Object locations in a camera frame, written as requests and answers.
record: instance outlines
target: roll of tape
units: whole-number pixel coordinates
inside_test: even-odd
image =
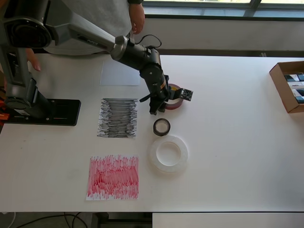
[[[178,90],[180,89],[180,87],[178,85],[175,85],[175,84],[169,84],[169,86],[171,87],[172,90]],[[167,110],[174,110],[174,109],[177,109],[181,106],[182,102],[183,102],[183,99],[176,99],[174,100],[176,101],[175,103],[172,103],[172,104],[169,104],[166,102],[166,106],[165,106],[165,109]]]
[[[159,126],[160,124],[166,125],[166,129],[161,129],[161,130],[158,129],[158,126]],[[158,120],[155,121],[154,124],[153,124],[153,132],[154,132],[154,134],[156,134],[157,136],[164,136],[164,135],[167,135],[167,134],[169,133],[170,129],[171,129],[171,125],[170,125],[169,121],[166,120],[166,119],[163,119],[163,118],[158,119]]]
[[[166,165],[162,163],[157,157],[158,150],[163,143],[173,143],[180,150],[180,159],[174,165]],[[151,146],[149,153],[151,163],[159,170],[163,172],[179,172],[183,170],[187,165],[188,150],[185,143],[178,137],[167,135],[157,139]]]

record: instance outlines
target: clear tape roll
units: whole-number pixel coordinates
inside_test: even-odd
[[[158,159],[157,151],[163,143],[174,143],[180,149],[180,159],[176,164],[166,165],[161,163],[161,161]],[[155,140],[155,142],[151,146],[149,157],[150,157],[150,162],[157,169],[163,172],[179,172],[183,170],[187,165],[188,149],[186,147],[186,144],[180,138],[167,135]]]

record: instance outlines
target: person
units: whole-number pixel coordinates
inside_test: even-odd
[[[143,0],[62,0],[73,12],[97,25],[112,36],[126,36],[131,30],[139,34],[144,26]],[[0,8],[7,0],[0,0]],[[45,50],[59,55],[89,55],[101,49],[70,39],[55,46],[52,42]],[[26,49],[28,61],[37,71],[40,63],[32,49]]]

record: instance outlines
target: gray shirt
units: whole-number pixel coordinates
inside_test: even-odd
[[[73,12],[87,19],[111,35],[126,36],[132,26],[127,0],[62,0]],[[55,46],[52,42],[46,51],[60,55],[89,55],[101,49],[70,39]]]

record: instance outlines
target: orange object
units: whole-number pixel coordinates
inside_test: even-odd
[[[3,107],[3,106],[5,106],[4,101],[0,100],[0,107]]]
[[[9,117],[10,117],[10,114],[0,113],[0,120],[8,120]]]

